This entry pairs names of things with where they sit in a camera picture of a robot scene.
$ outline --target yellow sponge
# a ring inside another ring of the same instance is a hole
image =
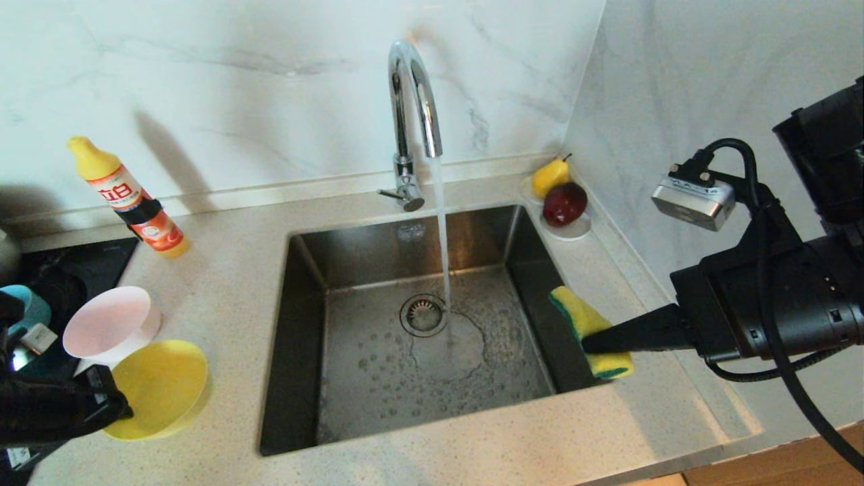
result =
[[[612,324],[600,315],[594,307],[578,298],[567,287],[558,287],[549,294],[549,300],[570,321],[573,334],[581,345],[582,339],[609,329]],[[633,359],[630,353],[604,353],[592,355],[586,353],[591,372],[602,380],[621,378],[633,372]]]

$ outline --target running water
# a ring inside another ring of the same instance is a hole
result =
[[[444,318],[450,317],[450,255],[447,248],[447,219],[444,216],[444,181],[441,176],[441,158],[429,159],[435,183],[435,207],[438,210],[438,240],[441,242],[441,269],[444,273]]]

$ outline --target faucet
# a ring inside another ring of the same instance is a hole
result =
[[[425,200],[414,174],[414,156],[408,148],[405,128],[405,91],[403,80],[409,79],[417,105],[417,117],[422,123],[423,144],[426,157],[441,155],[441,133],[438,131],[438,112],[429,76],[414,45],[407,41],[396,41],[390,47],[389,60],[390,101],[393,105],[393,128],[396,130],[396,155],[393,169],[396,171],[396,192],[379,190],[378,193],[399,201],[405,211],[416,211]]]

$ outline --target sink drain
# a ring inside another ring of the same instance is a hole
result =
[[[399,321],[409,334],[417,337],[434,336],[444,329],[444,303],[432,294],[417,294],[402,304]]]

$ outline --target apple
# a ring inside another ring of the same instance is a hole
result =
[[[550,226],[567,225],[585,212],[588,195],[579,184],[567,182],[550,189],[543,201],[543,218]]]

